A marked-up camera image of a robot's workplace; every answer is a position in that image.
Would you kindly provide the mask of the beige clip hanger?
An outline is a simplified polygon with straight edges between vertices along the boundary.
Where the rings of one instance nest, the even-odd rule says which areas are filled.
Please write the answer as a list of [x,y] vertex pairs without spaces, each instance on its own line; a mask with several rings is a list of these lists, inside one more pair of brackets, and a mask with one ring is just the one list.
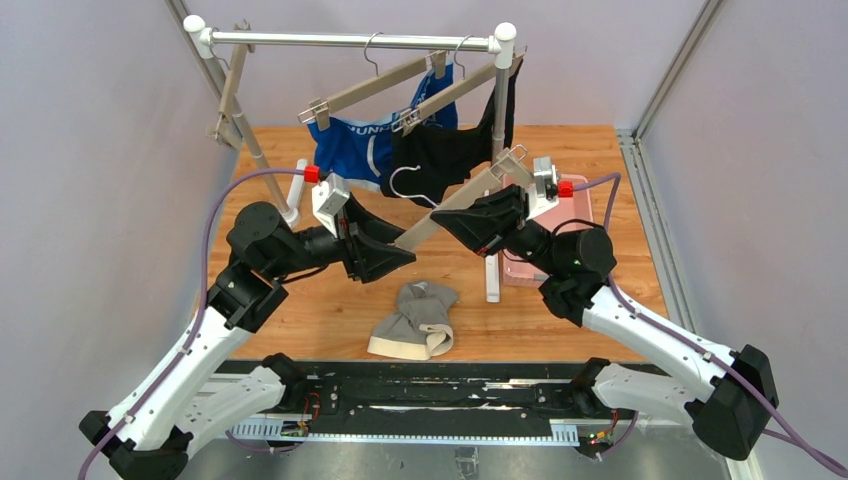
[[393,246],[415,252],[423,242],[443,228],[432,218],[434,214],[465,211],[471,208],[478,199],[494,200],[494,189],[501,186],[507,176],[510,176],[516,184],[499,191],[499,194],[510,194],[510,199],[515,198],[518,202],[519,212],[526,212],[528,209],[526,185],[533,182],[533,173],[524,163],[527,153],[528,150],[522,144],[518,144],[496,154],[492,165],[471,178],[441,204],[426,213],[415,225],[402,233],[393,242]]

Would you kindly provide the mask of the grey underwear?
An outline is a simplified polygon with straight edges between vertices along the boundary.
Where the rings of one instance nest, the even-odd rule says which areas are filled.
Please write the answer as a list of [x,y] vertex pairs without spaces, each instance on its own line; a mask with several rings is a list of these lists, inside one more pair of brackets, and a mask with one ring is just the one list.
[[442,284],[426,280],[404,284],[395,311],[372,330],[366,351],[411,361],[448,353],[455,343],[449,310],[458,299],[454,289]]

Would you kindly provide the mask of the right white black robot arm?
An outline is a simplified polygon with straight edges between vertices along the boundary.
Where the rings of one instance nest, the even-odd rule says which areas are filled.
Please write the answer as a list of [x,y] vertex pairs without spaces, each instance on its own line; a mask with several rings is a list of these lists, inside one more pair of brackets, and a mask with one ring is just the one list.
[[726,458],[749,458],[779,404],[768,356],[698,337],[622,293],[604,226],[572,219],[549,230],[530,219],[529,196],[518,186],[431,218],[480,256],[506,251],[540,270],[547,278],[538,290],[553,316],[616,340],[662,371],[592,357],[564,391],[572,409],[666,419]]

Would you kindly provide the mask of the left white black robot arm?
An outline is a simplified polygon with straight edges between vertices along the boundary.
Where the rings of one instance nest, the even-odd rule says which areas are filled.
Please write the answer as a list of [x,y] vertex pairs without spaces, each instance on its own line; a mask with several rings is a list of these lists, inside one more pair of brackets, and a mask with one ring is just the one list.
[[267,202],[236,216],[231,253],[195,318],[148,377],[107,411],[81,420],[83,435],[122,479],[174,479],[206,444],[255,413],[300,408],[307,377],[290,357],[266,357],[246,378],[205,399],[197,392],[287,297],[286,285],[333,263],[370,283],[412,263],[403,231],[347,199],[328,223],[293,230]]

